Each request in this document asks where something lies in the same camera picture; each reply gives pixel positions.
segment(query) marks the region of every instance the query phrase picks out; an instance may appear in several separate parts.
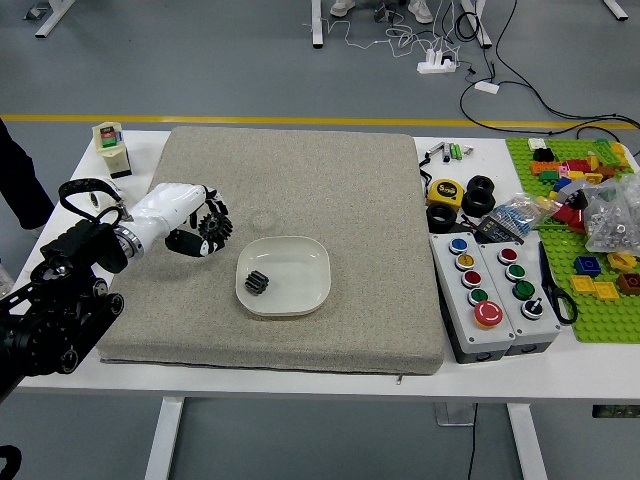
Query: red button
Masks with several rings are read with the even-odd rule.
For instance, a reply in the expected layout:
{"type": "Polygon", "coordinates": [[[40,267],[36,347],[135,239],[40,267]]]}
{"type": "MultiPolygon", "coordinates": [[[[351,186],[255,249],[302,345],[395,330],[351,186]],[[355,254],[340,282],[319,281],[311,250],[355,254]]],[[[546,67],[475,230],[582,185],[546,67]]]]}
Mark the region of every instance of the red button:
{"type": "Polygon", "coordinates": [[[462,275],[462,284],[467,288],[479,287],[482,283],[482,277],[475,270],[469,270],[462,275]]]}
{"type": "Polygon", "coordinates": [[[484,328],[493,328],[502,321],[502,308],[491,300],[478,303],[473,308],[476,321],[484,328]]]}
{"type": "Polygon", "coordinates": [[[503,248],[498,253],[498,261],[503,265],[511,265],[518,259],[518,254],[511,248],[503,248]]]}

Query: white bowl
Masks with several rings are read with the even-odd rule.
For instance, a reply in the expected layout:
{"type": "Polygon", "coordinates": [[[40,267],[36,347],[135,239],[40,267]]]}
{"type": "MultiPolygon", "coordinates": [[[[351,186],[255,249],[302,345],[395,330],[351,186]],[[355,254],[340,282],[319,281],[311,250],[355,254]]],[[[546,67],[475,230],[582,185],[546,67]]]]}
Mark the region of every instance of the white bowl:
{"type": "Polygon", "coordinates": [[[304,315],[316,310],[331,289],[329,255],[307,237],[266,237],[251,242],[238,257],[236,295],[247,310],[263,316],[304,315]],[[254,295],[244,286],[254,270],[269,278],[254,295]]]}

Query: green lego baseplate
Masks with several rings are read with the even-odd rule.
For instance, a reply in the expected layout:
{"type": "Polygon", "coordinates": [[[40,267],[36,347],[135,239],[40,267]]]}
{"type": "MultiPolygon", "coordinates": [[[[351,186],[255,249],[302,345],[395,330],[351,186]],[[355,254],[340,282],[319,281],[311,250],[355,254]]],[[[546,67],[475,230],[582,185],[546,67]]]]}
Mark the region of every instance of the green lego baseplate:
{"type": "MultiPolygon", "coordinates": [[[[536,196],[549,195],[553,185],[541,183],[531,173],[533,153],[529,149],[528,139],[509,138],[506,142],[523,190],[536,196]]],[[[586,158],[588,152],[593,151],[591,140],[546,140],[546,143],[560,159],[586,158]]],[[[628,168],[617,172],[616,177],[632,172],[633,170],[628,168]]],[[[602,273],[594,279],[595,281],[616,283],[618,276],[623,272],[611,268],[606,254],[589,252],[585,248],[587,237],[569,231],[567,226],[560,222],[547,221],[538,227],[538,231],[556,283],[566,290],[578,305],[578,321],[573,324],[578,341],[640,343],[640,296],[624,295],[617,289],[620,295],[618,300],[601,301],[595,295],[577,294],[571,287],[571,276],[577,274],[574,261],[580,255],[596,257],[600,262],[602,273]]],[[[629,273],[640,273],[640,264],[629,273]]]]}

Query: gray floor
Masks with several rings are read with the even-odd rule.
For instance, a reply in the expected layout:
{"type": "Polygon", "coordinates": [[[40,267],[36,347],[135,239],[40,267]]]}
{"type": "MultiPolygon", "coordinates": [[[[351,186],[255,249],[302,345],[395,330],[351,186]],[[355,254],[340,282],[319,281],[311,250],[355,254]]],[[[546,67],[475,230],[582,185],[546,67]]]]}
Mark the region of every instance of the gray floor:
{"type": "MultiPolygon", "coordinates": [[[[389,119],[387,125],[261,126],[418,136],[513,135],[448,126],[448,120],[464,119],[458,100],[468,85],[466,65],[453,75],[419,75],[416,64],[424,54],[417,47],[398,59],[387,45],[348,47],[344,24],[325,36],[322,50],[312,49],[309,27],[303,25],[309,22],[309,0],[78,0],[45,40],[33,36],[38,24],[21,20],[33,3],[0,3],[2,116],[382,118],[389,119]],[[397,126],[394,119],[437,122],[397,126]]],[[[326,12],[331,2],[324,3],[326,12]]],[[[384,26],[371,21],[374,3],[360,1],[349,14],[351,41],[366,45],[383,39],[384,26]]],[[[438,2],[428,3],[435,13],[438,2]]],[[[616,22],[600,0],[520,1],[499,52],[559,110],[640,117],[640,57],[631,49],[640,43],[640,5],[621,3],[631,17],[624,23],[616,22]]],[[[511,7],[511,2],[488,2],[485,26],[494,42],[511,7]]],[[[422,30],[411,18],[406,23],[422,30]]],[[[496,61],[495,48],[487,57],[496,61]]],[[[472,62],[478,72],[474,79],[486,76],[476,43],[464,44],[460,58],[472,62]]],[[[515,79],[496,65],[498,80],[515,79]]],[[[504,86],[497,96],[472,92],[467,105],[483,120],[557,120],[531,92],[514,86],[504,86]]],[[[91,126],[101,121],[68,120],[8,122],[53,198],[89,143],[91,126]]],[[[124,126],[168,130],[175,125],[124,126]]],[[[637,131],[617,133],[631,150],[640,149],[637,131]]],[[[12,275],[34,243],[0,200],[0,257],[12,275]]],[[[626,448],[637,451],[640,424],[594,421],[587,407],[534,409],[549,477],[632,478],[640,471],[640,460],[626,448]],[[603,443],[612,448],[603,450],[603,443]],[[590,468],[590,462],[602,470],[590,468]]],[[[108,472],[104,478],[141,478],[158,402],[18,395],[1,408],[0,443],[13,441],[33,452],[18,478],[102,478],[87,473],[92,466],[108,472]],[[57,432],[83,440],[65,443],[57,432]],[[119,470],[122,459],[134,453],[128,473],[119,470]]],[[[479,428],[483,445],[491,442],[499,448],[479,446],[474,478],[518,478],[504,406],[483,406],[479,415],[479,427],[486,419],[485,429],[479,428]]],[[[435,428],[429,404],[194,400],[185,410],[173,478],[464,478],[469,441],[468,429],[435,428]]]]}

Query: yellow floor stripe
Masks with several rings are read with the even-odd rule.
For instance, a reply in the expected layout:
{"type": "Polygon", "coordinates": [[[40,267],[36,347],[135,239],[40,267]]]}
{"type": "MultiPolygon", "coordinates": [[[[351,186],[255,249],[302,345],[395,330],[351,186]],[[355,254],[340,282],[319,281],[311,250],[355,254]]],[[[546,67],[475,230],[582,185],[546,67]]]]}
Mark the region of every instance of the yellow floor stripe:
{"type": "MultiPolygon", "coordinates": [[[[2,114],[8,122],[89,122],[102,123],[196,123],[243,125],[360,125],[385,127],[477,127],[468,120],[420,119],[420,118],[331,118],[331,117],[207,117],[176,115],[39,115],[2,114]]],[[[562,129],[576,122],[530,122],[517,120],[482,120],[482,123],[499,128],[562,129]]],[[[622,122],[594,124],[609,130],[631,130],[634,127],[622,122]]]]}

